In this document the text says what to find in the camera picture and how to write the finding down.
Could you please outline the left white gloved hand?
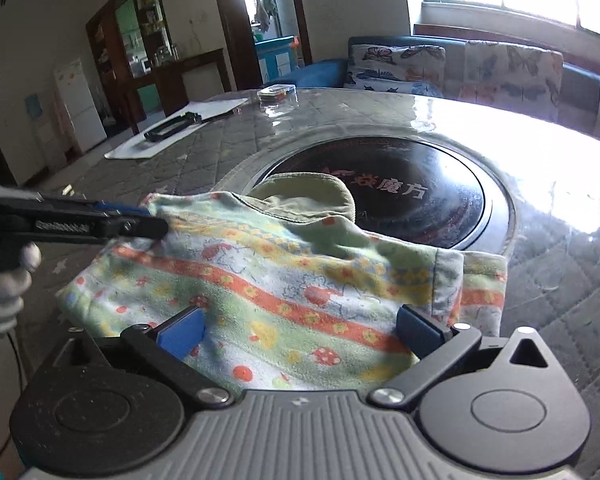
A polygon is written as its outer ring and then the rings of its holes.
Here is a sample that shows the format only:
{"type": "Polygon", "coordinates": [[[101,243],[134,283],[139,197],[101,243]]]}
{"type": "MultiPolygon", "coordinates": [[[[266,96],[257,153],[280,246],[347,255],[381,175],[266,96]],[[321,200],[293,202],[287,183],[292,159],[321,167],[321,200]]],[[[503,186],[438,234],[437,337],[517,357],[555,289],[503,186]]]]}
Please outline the left white gloved hand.
{"type": "Polygon", "coordinates": [[[0,338],[17,325],[17,316],[23,309],[23,295],[31,287],[32,274],[42,261],[40,248],[29,243],[21,249],[19,266],[15,270],[0,271],[0,338]]]}

